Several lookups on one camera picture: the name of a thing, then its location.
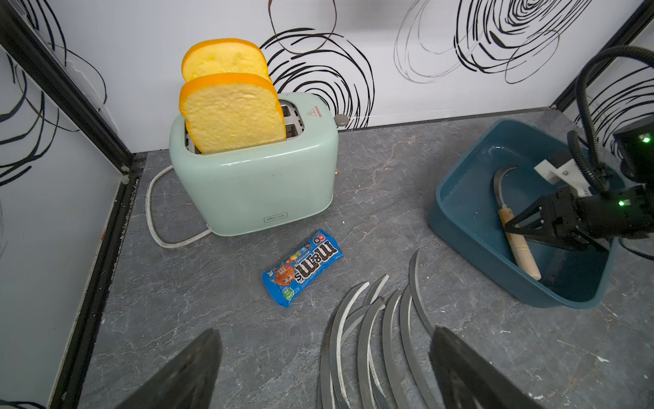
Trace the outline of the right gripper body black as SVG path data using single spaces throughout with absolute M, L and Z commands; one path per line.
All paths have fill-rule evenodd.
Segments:
M 653 233 L 653 190 L 645 185 L 577 197 L 568 187 L 545 196 L 541 242 L 571 251 L 601 240 L 646 239 Z

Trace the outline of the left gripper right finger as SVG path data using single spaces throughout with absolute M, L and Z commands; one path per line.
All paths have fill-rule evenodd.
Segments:
M 539 408 L 446 327 L 436 327 L 429 358 L 446 408 Z

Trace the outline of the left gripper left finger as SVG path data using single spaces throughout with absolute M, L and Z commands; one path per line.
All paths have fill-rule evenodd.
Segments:
M 216 329 L 208 329 L 121 402 L 119 407 L 208 408 L 221 358 L 220 333 Z

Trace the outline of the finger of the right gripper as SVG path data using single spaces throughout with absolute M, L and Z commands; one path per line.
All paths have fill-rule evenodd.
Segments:
M 549 245 L 548 232 L 543 231 L 542 228 L 521 228 L 519 226 L 510 226 L 509 224 L 506 224 L 505 232 L 522 236 L 527 241 L 531 241 L 541 245 Z
M 544 224 L 541 215 L 543 209 L 543 198 L 536 199 L 532 204 L 526 207 L 523 211 L 516 214 L 512 219 L 504 223 L 510 226 L 519 226 L 521 228 L 541 228 Z

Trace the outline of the wooden handled sickle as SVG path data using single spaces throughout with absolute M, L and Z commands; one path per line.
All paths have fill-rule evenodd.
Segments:
M 499 207 L 498 215 L 502 226 L 514 218 L 514 213 L 507 206 L 502 193 L 502 181 L 506 174 L 514 169 L 515 166 L 501 167 L 496 171 L 493 177 L 493 191 Z M 536 281 L 540 281 L 542 278 L 540 270 L 536 265 L 536 261 L 531 253 L 525 237 L 516 233 L 505 233 L 505 235 L 509 242 L 509 247 L 517 266 L 520 267 L 526 274 L 531 276 L 531 278 L 535 279 Z

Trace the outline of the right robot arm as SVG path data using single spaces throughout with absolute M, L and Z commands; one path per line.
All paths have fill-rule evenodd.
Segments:
M 553 194 L 537 199 L 502 226 L 543 245 L 585 252 L 608 252 L 606 242 L 641 239 L 653 232 L 653 117 L 626 125 L 614 133 L 623 155 L 621 172 L 633 187 L 593 194 L 574 160 L 555 167 L 543 160 L 535 167 L 551 184 L 563 182 Z

